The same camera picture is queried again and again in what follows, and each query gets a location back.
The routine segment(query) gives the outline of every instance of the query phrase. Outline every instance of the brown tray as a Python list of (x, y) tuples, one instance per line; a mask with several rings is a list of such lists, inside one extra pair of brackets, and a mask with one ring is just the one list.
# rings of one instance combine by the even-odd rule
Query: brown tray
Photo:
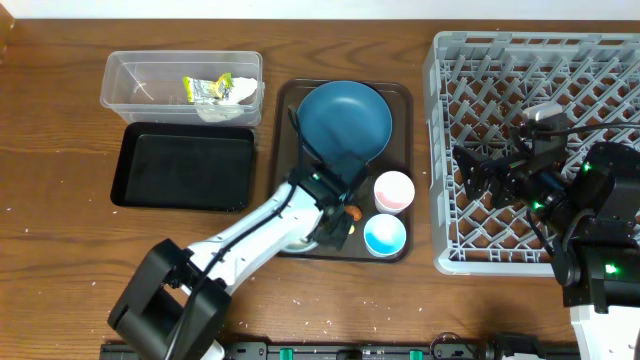
[[(278, 93), (278, 111), (275, 121), (275, 137), (273, 141), (273, 160), (271, 162), (271, 177), (269, 189), (271, 194), (285, 181), (286, 176), (296, 165), (298, 148), (297, 136), (287, 118), (287, 107), (293, 105), (296, 109), (302, 99), (313, 89), (329, 82), (328, 80), (295, 79), (290, 80)], [(407, 230), (407, 242), (396, 255), (378, 258), (367, 251), (364, 244), (363, 229), (367, 220), (377, 215), (373, 200), (373, 183), (382, 173), (390, 170), (402, 171), (412, 177), (412, 123), (413, 97), (409, 90), (395, 83), (363, 82), (378, 91), (389, 105), (393, 119), (391, 139), (382, 154), (369, 164), (369, 177), (360, 187), (355, 196), (355, 203), (362, 210), (362, 219), (355, 223), (356, 231), (349, 235), (338, 251), (332, 247), (318, 246), (305, 253), (289, 254), (281, 252), (280, 256), (305, 259), (324, 259), (358, 262), (395, 263), (404, 259), (411, 251), (413, 243), (413, 205), (397, 215)], [(311, 158), (305, 154), (305, 163), (311, 163)]]

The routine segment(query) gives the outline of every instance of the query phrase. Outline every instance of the wooden table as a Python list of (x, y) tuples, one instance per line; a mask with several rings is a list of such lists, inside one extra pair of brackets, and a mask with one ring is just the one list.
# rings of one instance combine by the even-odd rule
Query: wooden table
[(413, 93), (415, 248), (401, 264), (273, 259), (235, 295), (224, 338), (420, 342), (442, 331), (575, 341), (553, 279), (454, 277), (433, 266), (421, 66), (443, 30), (634, 32), (631, 22), (25, 21), (0, 67), (0, 357), (97, 358), (109, 310), (147, 251), (243, 214), (135, 210), (109, 192), (126, 123), (100, 106), (116, 50), (255, 50), (267, 84), (251, 207), (264, 201), (276, 94), (292, 78), (394, 81)]

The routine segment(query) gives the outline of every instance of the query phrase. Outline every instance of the white cup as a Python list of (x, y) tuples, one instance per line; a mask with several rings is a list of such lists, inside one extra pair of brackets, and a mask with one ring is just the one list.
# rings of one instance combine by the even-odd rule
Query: white cup
[(387, 171), (376, 179), (373, 196), (378, 212), (396, 215), (411, 205), (416, 188), (407, 175), (399, 171)]

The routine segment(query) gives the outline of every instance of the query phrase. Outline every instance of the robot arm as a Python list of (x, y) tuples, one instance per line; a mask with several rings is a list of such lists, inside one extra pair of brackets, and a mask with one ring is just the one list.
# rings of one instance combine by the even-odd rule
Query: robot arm
[[(136, 270), (109, 325), (145, 360), (222, 359), (214, 339), (233, 292), (290, 244), (313, 238), (341, 248), (353, 224), (344, 205), (364, 175), (366, 168), (347, 184), (323, 165), (294, 169), (266, 203), (220, 234), (184, 250), (161, 242)], [(184, 308), (165, 285), (190, 294)]]
[[(289, 183), (280, 185), (271, 199), (229, 229), (205, 241), (189, 245), (188, 249), (193, 252), (191, 263), (204, 270), (223, 246), (276, 211), (291, 188)], [(221, 279), (227, 285), (225, 291), (229, 295), (233, 294), (242, 282), (284, 247), (297, 241), (308, 241), (308, 235), (316, 228), (322, 214), (323, 211), (316, 206), (316, 199), (297, 187), (280, 215), (231, 248), (224, 256), (224, 262), (218, 262), (211, 269), (209, 278)], [(187, 293), (191, 292), (186, 286), (183, 289)]]

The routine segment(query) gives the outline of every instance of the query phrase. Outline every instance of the orange object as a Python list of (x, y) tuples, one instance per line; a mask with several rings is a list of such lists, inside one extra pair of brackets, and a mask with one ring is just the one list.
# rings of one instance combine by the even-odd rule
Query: orange object
[(347, 205), (344, 207), (344, 212), (351, 215), (354, 221), (362, 219), (362, 211), (355, 205)]

